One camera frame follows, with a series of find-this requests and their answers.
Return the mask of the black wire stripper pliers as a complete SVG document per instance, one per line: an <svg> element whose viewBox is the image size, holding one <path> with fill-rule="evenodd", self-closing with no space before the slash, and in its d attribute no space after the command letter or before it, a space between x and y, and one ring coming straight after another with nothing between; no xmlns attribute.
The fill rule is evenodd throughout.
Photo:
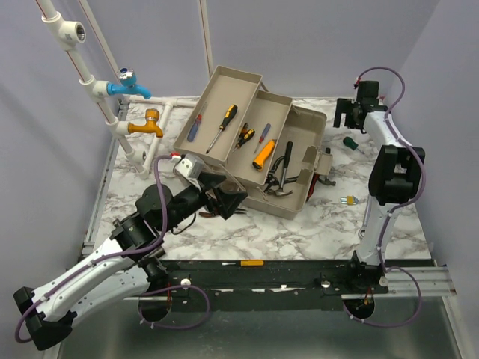
<svg viewBox="0 0 479 359"><path fill-rule="evenodd" d="M269 170L266 178L266 188L263 190L265 194L274 194L280 189L281 185L295 183L298 180L299 175L296 175L294 177L286 177L282 182L281 179L275 175L276 171L280 168L281 163L284 161L284 158L285 156L278 157Z"/></svg>

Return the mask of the blue clear tester screwdriver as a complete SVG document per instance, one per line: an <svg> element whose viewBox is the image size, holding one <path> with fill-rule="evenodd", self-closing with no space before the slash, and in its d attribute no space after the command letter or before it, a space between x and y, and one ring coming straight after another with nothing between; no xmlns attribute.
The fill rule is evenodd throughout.
<svg viewBox="0 0 479 359"><path fill-rule="evenodd" d="M204 109L207 107L207 102L205 102L199 112L198 112L198 115L196 116L190 130L189 130L189 133L187 135L187 141L188 142L193 142L195 140L195 136L198 132L198 129L199 129L199 126L201 125L201 121L202 121L202 117L203 117L203 113L204 113Z"/></svg>

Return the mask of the steel claw hammer black grip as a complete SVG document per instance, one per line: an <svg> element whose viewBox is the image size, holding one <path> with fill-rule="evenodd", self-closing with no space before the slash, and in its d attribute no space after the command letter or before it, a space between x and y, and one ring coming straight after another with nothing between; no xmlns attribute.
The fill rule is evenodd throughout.
<svg viewBox="0 0 479 359"><path fill-rule="evenodd" d="M293 149L293 142L288 141L287 146L286 146L286 150L285 150L285 154L284 154L283 169L282 169L282 173L281 173L281 178L279 180L278 188L276 190L270 189L268 191L268 194L270 194L270 195L274 194L276 197L286 197L286 196L289 196L293 193L293 191L285 191L284 190L284 183L285 183L285 180L286 180L287 169L288 169L288 166L289 166L289 163L290 163L290 157L291 157L292 149Z"/></svg>

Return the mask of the beige toolbox with clear lid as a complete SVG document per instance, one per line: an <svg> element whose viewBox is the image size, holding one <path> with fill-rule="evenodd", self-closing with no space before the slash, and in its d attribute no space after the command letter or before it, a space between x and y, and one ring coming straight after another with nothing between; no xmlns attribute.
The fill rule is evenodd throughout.
<svg viewBox="0 0 479 359"><path fill-rule="evenodd" d="M262 76L218 66L210 77L198 104L174 142L174 149L191 153L203 159L209 169L228 176L232 186L246 191L244 204L252 209L292 220L302 211L314 174L326 176L332 165L332 154L321 149L326 128L326 115L319 111L293 105L292 98L261 90ZM207 102L201 125L193 142L187 141L189 130L201 106ZM219 130L225 112L231 105L238 111L226 130L219 136L211 151L206 150ZM255 129L254 137L233 152L245 123ZM271 128L259 150L255 148L266 124ZM262 171L252 162L272 139L277 143ZM284 185L293 191L286 197L276 197L263 192L266 178L275 160L284 156L287 142L293 149L286 177L299 175L295 183Z"/></svg>

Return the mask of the red tester screwdriver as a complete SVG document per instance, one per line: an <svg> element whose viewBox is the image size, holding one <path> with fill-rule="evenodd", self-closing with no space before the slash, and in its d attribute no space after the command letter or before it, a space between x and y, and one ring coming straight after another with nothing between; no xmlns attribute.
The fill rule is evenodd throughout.
<svg viewBox="0 0 479 359"><path fill-rule="evenodd" d="M261 144L263 143L263 141L265 140L266 136L268 135L270 128L271 128L271 124L270 124L270 123L268 123L268 124L265 125L263 131L262 131L261 134L260 134L259 141L258 141L257 146L256 146L255 151L254 151L255 153L259 150Z"/></svg>

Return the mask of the black yellow large screwdriver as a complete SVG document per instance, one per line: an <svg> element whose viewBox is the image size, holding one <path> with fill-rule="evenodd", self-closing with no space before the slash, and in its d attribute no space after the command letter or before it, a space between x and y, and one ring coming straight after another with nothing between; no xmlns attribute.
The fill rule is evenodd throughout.
<svg viewBox="0 0 479 359"><path fill-rule="evenodd" d="M216 143L216 141L218 140L219 136L226 130L226 128L228 127L229 123L234 119L234 117L236 116L237 114L237 111L238 111L238 106L233 104L231 105L227 111L225 112L225 115L224 115L224 118L222 120L222 122L220 123L219 125L219 130L218 130L218 133L216 134L215 138L212 140L211 144L209 145L209 147L207 148L206 150L206 154L208 154L211 149L213 148L214 144Z"/></svg>

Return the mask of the black yellow small screwdriver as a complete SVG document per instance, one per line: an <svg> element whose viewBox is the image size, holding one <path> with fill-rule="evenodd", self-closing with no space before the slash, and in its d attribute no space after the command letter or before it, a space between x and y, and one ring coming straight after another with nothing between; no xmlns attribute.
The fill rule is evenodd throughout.
<svg viewBox="0 0 479 359"><path fill-rule="evenodd" d="M247 132L242 134L238 142L235 144L233 152L240 149L244 144L250 141L254 137L255 133L256 133L255 129L249 129Z"/></svg>

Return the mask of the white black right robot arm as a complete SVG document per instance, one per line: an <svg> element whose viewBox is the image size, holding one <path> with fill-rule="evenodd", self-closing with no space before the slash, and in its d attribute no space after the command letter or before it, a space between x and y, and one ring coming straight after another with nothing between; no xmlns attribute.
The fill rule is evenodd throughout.
<svg viewBox="0 0 479 359"><path fill-rule="evenodd" d="M356 98L337 101L334 126L366 132L379 153L371 171L367 221L359 246L344 275L346 288L363 292L384 273L385 252L400 209L418 199L425 151L412 146L395 126L389 108L379 100L379 82L357 80Z"/></svg>

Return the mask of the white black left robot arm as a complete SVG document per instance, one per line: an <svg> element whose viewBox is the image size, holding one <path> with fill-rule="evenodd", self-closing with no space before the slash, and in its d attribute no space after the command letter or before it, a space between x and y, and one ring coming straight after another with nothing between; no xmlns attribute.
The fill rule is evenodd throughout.
<svg viewBox="0 0 479 359"><path fill-rule="evenodd" d="M136 211L109 238L60 277L37 288L22 287L13 299L22 314L14 338L40 350L66 339L93 313L130 296L158 295L166 285L153 252L165 234L205 207L230 218L246 199L245 191L225 191L225 176L202 172L198 185L173 195L158 179L136 201Z"/></svg>

